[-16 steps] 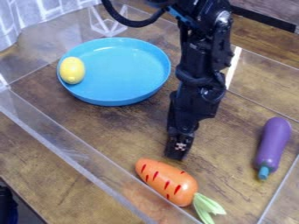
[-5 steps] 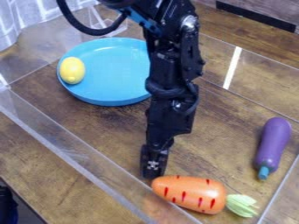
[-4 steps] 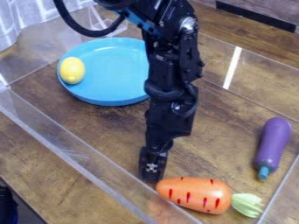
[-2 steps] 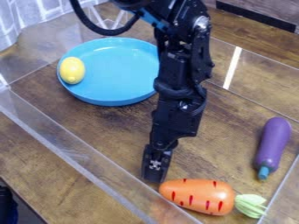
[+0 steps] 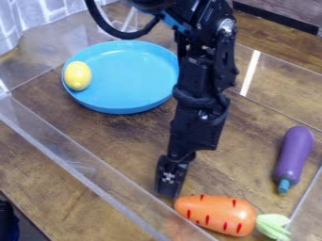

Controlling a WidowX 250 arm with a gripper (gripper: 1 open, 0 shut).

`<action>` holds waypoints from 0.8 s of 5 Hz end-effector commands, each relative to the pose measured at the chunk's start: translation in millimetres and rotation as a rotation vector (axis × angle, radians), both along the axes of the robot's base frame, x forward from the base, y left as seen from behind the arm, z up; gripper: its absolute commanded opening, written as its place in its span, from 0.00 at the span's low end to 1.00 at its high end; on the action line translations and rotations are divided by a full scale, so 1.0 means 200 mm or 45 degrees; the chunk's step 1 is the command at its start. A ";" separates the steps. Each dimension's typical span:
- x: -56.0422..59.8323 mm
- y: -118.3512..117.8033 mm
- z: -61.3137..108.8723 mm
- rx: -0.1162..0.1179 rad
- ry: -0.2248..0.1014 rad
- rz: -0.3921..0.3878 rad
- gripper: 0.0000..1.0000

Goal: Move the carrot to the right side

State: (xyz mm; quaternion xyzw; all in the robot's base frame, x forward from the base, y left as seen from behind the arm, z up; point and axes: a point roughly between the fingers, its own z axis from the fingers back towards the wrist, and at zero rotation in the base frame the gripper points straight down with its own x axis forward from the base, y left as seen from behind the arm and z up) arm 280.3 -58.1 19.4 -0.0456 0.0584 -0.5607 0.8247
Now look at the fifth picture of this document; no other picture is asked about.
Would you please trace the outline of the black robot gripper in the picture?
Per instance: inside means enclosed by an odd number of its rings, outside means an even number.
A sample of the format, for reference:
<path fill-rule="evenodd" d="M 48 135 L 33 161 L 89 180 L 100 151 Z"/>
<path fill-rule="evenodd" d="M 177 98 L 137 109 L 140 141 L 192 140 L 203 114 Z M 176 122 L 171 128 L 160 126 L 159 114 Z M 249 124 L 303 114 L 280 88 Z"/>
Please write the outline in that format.
<path fill-rule="evenodd" d="M 164 197 L 176 199 L 188 169 L 181 161 L 201 150 L 215 150 L 225 123 L 228 107 L 192 108 L 177 104 L 171 121 L 167 156 L 161 155 L 155 174 L 155 191 Z"/>

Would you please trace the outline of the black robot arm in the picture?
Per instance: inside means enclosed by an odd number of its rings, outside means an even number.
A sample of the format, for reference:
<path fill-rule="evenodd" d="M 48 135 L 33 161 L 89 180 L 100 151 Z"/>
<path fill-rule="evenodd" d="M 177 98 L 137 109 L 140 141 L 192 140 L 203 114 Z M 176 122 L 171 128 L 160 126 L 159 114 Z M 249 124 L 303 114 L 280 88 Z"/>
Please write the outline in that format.
<path fill-rule="evenodd" d="M 224 90 L 235 85 L 236 26 L 225 0 L 132 0 L 175 31 L 180 65 L 172 96 L 177 101 L 167 154 L 157 162 L 155 190 L 175 198 L 199 150 L 217 146 L 228 112 Z"/>

